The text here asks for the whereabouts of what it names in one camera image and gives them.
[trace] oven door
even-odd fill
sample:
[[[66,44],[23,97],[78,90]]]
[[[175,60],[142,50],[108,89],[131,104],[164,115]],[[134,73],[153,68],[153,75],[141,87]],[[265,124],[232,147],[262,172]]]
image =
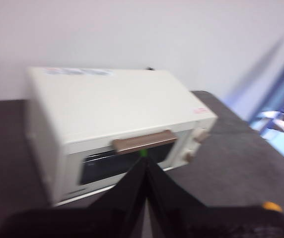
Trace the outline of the oven door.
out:
[[[116,184],[141,156],[146,155],[145,153],[162,168],[169,168],[174,160],[179,159],[181,147],[190,132],[176,132],[176,141],[147,148],[142,152],[137,150],[119,154],[113,146],[108,146],[68,155],[61,200]]]

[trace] oven top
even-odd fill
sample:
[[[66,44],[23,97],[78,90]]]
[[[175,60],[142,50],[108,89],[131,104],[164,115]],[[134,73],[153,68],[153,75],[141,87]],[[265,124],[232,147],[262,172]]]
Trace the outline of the oven top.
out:
[[[66,143],[216,117],[164,70],[30,67],[28,75]]]

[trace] label sticker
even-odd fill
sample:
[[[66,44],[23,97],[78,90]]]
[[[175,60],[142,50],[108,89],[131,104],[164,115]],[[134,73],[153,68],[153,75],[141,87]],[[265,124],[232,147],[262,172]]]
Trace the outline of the label sticker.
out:
[[[94,68],[45,68],[45,73],[51,75],[114,75],[111,70]]]
[[[195,114],[202,114],[202,113],[208,113],[208,112],[209,112],[208,109],[204,107],[194,109]]]

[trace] toaster oven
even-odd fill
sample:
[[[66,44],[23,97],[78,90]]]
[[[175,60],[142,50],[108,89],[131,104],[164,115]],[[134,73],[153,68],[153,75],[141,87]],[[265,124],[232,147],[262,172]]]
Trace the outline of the toaster oven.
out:
[[[188,164],[216,115],[164,70],[30,67],[26,135],[52,204],[105,191],[140,158]]]

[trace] white wall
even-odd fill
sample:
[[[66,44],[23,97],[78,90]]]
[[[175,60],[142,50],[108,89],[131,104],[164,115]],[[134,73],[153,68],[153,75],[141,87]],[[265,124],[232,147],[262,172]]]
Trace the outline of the white wall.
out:
[[[246,119],[284,65],[284,1],[0,0],[0,100],[29,65],[167,69]]]

